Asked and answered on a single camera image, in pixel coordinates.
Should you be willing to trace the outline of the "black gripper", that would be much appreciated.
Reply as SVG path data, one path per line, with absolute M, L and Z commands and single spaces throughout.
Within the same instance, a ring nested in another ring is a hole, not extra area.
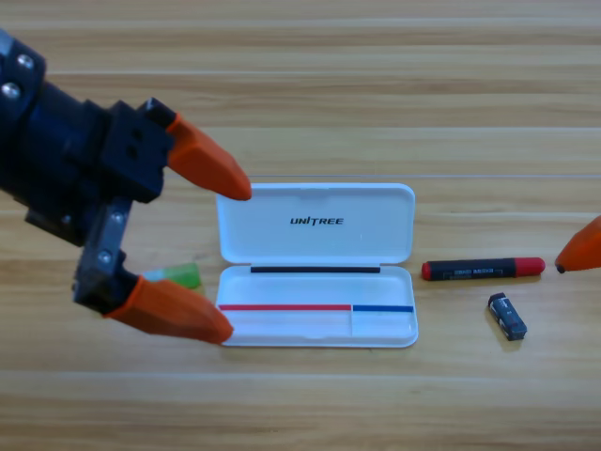
M 137 283 L 120 246 L 133 203 L 162 193 L 167 157 L 200 188 L 252 197 L 235 158 L 154 98 L 104 109 L 45 84 L 22 117 L 1 104 L 1 189 L 27 208 L 28 224 L 82 248 L 74 301 L 101 314 L 122 306 Z

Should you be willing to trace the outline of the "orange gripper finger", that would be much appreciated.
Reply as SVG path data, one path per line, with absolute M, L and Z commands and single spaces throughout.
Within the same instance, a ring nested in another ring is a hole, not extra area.
M 211 344 L 224 343 L 234 332 L 209 299 L 170 280 L 151 282 L 139 277 L 126 302 L 105 317 L 147 334 Z

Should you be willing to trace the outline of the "orange black-tipped gripper finger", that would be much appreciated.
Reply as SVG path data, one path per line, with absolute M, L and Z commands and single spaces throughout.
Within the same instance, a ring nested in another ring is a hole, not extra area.
M 587 271 L 600 267 L 601 217 L 577 232 L 555 259 L 559 273 Z

